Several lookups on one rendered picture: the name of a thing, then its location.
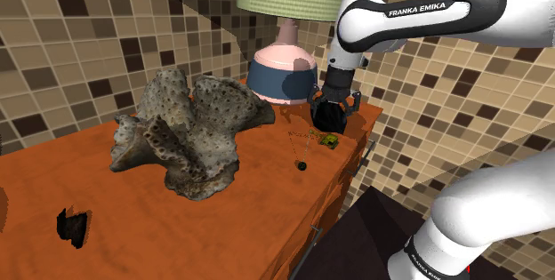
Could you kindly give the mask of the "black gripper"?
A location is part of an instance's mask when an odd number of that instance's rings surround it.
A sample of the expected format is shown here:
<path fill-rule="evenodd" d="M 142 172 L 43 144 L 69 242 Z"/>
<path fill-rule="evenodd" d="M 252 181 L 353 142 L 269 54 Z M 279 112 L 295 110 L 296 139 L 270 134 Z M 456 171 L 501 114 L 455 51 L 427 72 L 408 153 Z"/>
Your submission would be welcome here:
<path fill-rule="evenodd" d="M 316 116 L 325 98 L 330 102 L 341 102 L 345 116 L 351 116 L 359 111 L 362 94 L 359 90 L 350 90 L 354 73 L 354 69 L 340 69 L 332 65 L 327 67 L 322 91 L 319 86 L 313 86 L 307 98 L 312 117 Z M 347 101 L 348 97 L 353 99 L 351 105 Z"/>

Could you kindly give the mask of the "black rounded vessel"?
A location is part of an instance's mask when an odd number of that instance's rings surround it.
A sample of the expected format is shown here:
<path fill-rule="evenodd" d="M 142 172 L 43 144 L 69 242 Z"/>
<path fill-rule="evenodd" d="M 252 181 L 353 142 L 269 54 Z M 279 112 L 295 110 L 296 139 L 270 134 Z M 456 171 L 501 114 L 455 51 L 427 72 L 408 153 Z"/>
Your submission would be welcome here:
<path fill-rule="evenodd" d="M 347 117 L 337 103 L 322 101 L 310 107 L 313 125 L 321 132 L 343 134 L 347 125 Z"/>

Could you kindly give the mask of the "yellow green toy crane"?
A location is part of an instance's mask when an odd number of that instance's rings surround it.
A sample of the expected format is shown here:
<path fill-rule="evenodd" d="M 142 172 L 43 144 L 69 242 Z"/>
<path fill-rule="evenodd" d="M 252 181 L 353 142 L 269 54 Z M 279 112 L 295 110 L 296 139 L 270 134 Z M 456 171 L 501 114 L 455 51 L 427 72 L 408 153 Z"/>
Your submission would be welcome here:
<path fill-rule="evenodd" d="M 310 143 L 316 143 L 329 149 L 335 149 L 339 144 L 339 138 L 336 135 L 328 132 L 319 132 L 313 129 L 309 129 L 307 133 L 288 132 L 287 135 L 291 141 L 293 152 L 296 157 L 295 166 L 299 171 L 305 171 L 307 169 L 306 157 Z M 306 140 L 302 156 L 299 156 L 295 149 L 293 137 L 300 137 Z"/>

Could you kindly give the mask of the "green shade pink blue lamp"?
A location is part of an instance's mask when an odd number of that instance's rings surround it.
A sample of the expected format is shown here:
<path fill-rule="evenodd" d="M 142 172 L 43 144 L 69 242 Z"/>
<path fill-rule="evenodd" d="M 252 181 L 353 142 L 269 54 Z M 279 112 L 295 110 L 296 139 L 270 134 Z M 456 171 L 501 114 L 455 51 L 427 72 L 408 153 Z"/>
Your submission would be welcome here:
<path fill-rule="evenodd" d="M 342 0 L 237 0 L 249 12 L 281 17 L 274 43 L 253 56 L 247 86 L 263 100 L 275 104 L 302 104 L 318 82 L 313 56 L 298 45 L 297 20 L 334 22 Z"/>

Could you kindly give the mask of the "grey porous coral sculpture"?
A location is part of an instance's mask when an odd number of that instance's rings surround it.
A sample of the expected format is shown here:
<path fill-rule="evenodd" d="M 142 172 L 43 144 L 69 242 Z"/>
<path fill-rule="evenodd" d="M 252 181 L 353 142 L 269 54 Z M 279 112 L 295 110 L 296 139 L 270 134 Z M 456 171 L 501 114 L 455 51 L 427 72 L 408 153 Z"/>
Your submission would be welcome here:
<path fill-rule="evenodd" d="M 136 115 L 116 116 L 109 168 L 159 164 L 168 189 L 201 201 L 234 180 L 236 134 L 275 119 L 266 100 L 233 78 L 201 76 L 189 86 L 181 70 L 159 70 L 145 86 Z"/>

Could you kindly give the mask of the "dark robot stand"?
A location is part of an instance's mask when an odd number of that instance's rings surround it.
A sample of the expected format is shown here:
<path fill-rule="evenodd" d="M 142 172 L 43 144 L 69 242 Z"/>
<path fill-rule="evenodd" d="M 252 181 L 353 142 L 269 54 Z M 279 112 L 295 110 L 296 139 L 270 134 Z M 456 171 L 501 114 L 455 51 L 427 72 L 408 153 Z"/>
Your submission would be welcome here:
<path fill-rule="evenodd" d="M 389 257 L 422 224 L 421 214 L 370 187 L 320 239 L 294 280 L 390 280 Z"/>

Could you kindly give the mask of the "orange wooden chest of drawers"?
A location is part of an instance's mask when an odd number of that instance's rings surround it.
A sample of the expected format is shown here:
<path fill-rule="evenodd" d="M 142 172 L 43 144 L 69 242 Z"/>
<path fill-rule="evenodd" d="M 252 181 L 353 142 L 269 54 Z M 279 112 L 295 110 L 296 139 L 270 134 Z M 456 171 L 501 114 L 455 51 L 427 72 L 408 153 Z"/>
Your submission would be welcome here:
<path fill-rule="evenodd" d="M 336 222 L 380 112 L 363 104 L 299 171 L 287 133 L 311 129 L 310 108 L 276 107 L 237 134 L 234 181 L 201 202 L 168 190 L 161 166 L 112 172 L 115 123 L 0 156 L 0 280 L 287 280 Z M 57 234 L 64 208 L 92 212 L 81 249 Z"/>

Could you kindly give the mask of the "small dark brown block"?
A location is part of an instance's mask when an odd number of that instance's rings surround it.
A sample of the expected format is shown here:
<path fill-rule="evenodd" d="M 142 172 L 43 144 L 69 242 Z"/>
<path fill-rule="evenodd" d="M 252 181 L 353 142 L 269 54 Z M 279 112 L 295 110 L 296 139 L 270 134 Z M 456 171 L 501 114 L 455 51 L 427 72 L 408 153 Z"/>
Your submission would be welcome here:
<path fill-rule="evenodd" d="M 87 230 L 90 227 L 92 212 L 77 212 L 68 214 L 64 208 L 56 218 L 56 231 L 60 239 L 69 240 L 76 249 L 84 246 Z"/>

